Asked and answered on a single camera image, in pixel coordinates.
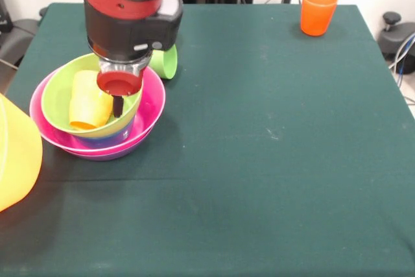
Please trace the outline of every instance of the orange cup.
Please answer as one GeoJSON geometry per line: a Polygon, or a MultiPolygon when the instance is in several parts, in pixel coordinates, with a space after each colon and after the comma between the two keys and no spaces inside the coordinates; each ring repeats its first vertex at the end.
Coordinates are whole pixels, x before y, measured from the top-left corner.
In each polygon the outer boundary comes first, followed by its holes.
{"type": "Polygon", "coordinates": [[[301,30],[310,36],[321,36],[329,27],[337,0],[303,0],[301,30]]]}

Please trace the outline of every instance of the purple bowl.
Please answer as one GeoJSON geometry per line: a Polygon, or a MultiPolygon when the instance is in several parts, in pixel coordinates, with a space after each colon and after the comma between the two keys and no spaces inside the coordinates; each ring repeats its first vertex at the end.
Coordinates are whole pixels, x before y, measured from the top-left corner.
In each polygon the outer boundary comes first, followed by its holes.
{"type": "Polygon", "coordinates": [[[107,162],[108,160],[114,160],[114,159],[117,159],[117,158],[121,158],[121,157],[123,157],[127,154],[130,154],[134,149],[136,149],[138,147],[138,145],[141,144],[142,141],[145,140],[145,138],[150,134],[151,129],[152,128],[150,128],[148,130],[148,132],[141,138],[141,140],[139,140],[138,142],[134,143],[133,145],[127,147],[126,149],[123,149],[123,150],[118,151],[118,152],[102,154],[102,155],[83,155],[83,154],[77,154],[75,152],[71,152],[71,151],[68,151],[68,150],[65,150],[65,151],[67,151],[68,153],[70,153],[72,155],[75,155],[79,158],[92,160],[94,162],[107,162]]]}
{"type": "Polygon", "coordinates": [[[90,149],[105,149],[106,147],[111,147],[118,145],[125,141],[132,130],[134,124],[134,118],[120,131],[111,134],[110,136],[103,136],[101,138],[82,138],[80,136],[74,136],[77,141],[85,145],[90,149]]]}

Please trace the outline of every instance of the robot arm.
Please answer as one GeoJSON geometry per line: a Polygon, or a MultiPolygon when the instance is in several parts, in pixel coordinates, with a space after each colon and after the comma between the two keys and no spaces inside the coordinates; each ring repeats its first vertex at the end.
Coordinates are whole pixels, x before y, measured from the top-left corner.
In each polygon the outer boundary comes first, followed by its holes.
{"type": "Polygon", "coordinates": [[[153,49],[168,50],[182,18],[182,0],[84,0],[91,50],[99,56],[99,87],[112,95],[141,88],[153,49]]]}

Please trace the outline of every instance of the pink bowl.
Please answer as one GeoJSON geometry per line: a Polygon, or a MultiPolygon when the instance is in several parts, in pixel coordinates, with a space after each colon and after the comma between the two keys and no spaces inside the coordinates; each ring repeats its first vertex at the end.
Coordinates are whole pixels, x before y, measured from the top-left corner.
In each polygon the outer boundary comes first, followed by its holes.
{"type": "Polygon", "coordinates": [[[128,139],[118,145],[103,149],[90,149],[79,142],[71,134],[60,131],[50,125],[42,113],[41,97],[46,83],[56,73],[53,71],[34,90],[30,100],[29,114],[37,124],[41,136],[49,143],[60,147],[68,152],[85,156],[103,156],[116,152],[122,152],[132,146],[136,146],[148,134],[156,121],[159,119],[165,104],[164,85],[159,76],[151,69],[147,68],[144,72],[143,96],[134,117],[133,129],[128,139]]]}
{"type": "Polygon", "coordinates": [[[77,154],[75,152],[71,152],[68,150],[65,150],[66,152],[78,156],[80,158],[83,159],[87,159],[87,160],[93,160],[94,162],[106,162],[108,160],[114,160],[120,157],[123,157],[129,153],[131,153],[134,149],[136,149],[138,147],[138,145],[141,144],[142,141],[145,140],[145,138],[150,134],[151,129],[135,144],[125,148],[124,150],[121,151],[117,151],[117,152],[111,152],[108,154],[102,153],[101,155],[83,155],[83,154],[77,154]]]}

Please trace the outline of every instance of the black post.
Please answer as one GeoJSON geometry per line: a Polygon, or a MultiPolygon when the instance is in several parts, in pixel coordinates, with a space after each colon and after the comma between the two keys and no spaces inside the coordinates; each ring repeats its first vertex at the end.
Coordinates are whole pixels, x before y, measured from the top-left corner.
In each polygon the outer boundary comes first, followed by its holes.
{"type": "Polygon", "coordinates": [[[0,0],[0,34],[10,32],[13,28],[10,14],[7,11],[5,0],[0,0]]]}

